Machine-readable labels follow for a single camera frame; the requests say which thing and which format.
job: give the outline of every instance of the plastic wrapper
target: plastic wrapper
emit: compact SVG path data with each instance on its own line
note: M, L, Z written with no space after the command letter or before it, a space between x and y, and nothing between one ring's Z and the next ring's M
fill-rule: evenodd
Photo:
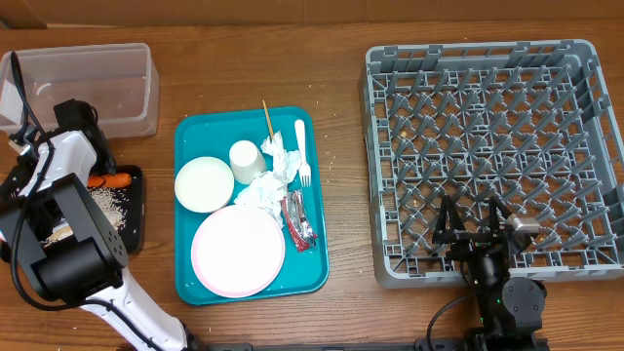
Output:
M301 190L295 190L286 195L286 198L282 200L282 210L297 251L302 253L316 247L318 236L305 216Z

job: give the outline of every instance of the plastic storage bin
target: plastic storage bin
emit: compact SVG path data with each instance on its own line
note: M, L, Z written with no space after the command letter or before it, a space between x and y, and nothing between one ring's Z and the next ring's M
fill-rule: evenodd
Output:
M145 44L111 44L18 51L26 97L45 130L57 126L53 107L71 98L97 109L106 137L156 133L159 77ZM13 83L9 53L0 86ZM0 130L20 127L0 114Z
M536 217L540 235L512 276L624 275L624 146L590 43L375 47L362 78L382 286L463 284L447 247L431 242L445 193L468 230L488 230L493 194Z

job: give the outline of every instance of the teal tray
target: teal tray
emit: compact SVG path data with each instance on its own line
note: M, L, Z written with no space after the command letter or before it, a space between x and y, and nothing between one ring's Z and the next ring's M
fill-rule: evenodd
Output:
M252 300L258 298L285 296L296 293L312 293L320 289L330 274L328 241L323 213L323 196L319 178L319 161L310 116L298 107L278 107L269 109L273 130L282 132L287 150L297 150L294 135L294 121L305 123L308 163L312 168L312 186L303 188L305 211L319 239L317 247L298 253L287 226L284 227L286 257L280 274L266 289L244 298L219 296L199 282L191 265L190 251L193 237L207 214L196 214L175 201L175 287L179 296L193 305ZM187 162L202 156L216 157L229 164L228 152L234 142L250 140L258 148L268 137L264 110L237 111L192 116L179 124L175 131L175 174ZM269 170L273 159L264 155ZM230 205L246 185L236 182ZM300 189L299 176L289 186L290 190ZM235 246L223 248L237 254Z

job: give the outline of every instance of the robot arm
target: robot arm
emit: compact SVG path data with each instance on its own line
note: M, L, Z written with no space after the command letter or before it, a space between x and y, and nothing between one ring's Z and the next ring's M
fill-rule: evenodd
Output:
M504 218L502 225L499 211ZM489 231L471 233L450 197L443 198L433 242L448 245L448 259L468 265L469 278L465 280L477 298L483 323L467 331L465 351L549 349L547 342L534 336L542 328L546 289L538 281L509 274L513 256L528 248L538 229L534 218L518 217L491 197Z
M59 129L44 136L55 153L40 186L35 188L36 178L50 157L46 143L38 147L38 160L28 163L32 173L19 168L2 186L0 231L8 244L13 242L25 197L34 192L18 248L18 263L30 285L46 300L60 299L96 314L137 350L200 349L184 324L163 311L135 281L123 241L87 191L90 174L115 171L91 107L70 100L56 106L55 112ZM72 229L72 236L46 247L41 244L54 228L64 225Z
M88 297L109 301L147 338L152 340L163 351L190 350L189 344L196 341L187 335L184 324L177 318L168 315L140 287L130 270L121 271L123 284L119 288L108 287ZM116 314L100 305L88 304L80 308L102 318L136 350L151 350Z

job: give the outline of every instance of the carrot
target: carrot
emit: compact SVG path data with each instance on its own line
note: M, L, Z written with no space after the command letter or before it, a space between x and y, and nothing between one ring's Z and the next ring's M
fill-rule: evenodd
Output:
M133 178L129 174L94 175L89 177L87 186L123 188L130 185L132 182Z

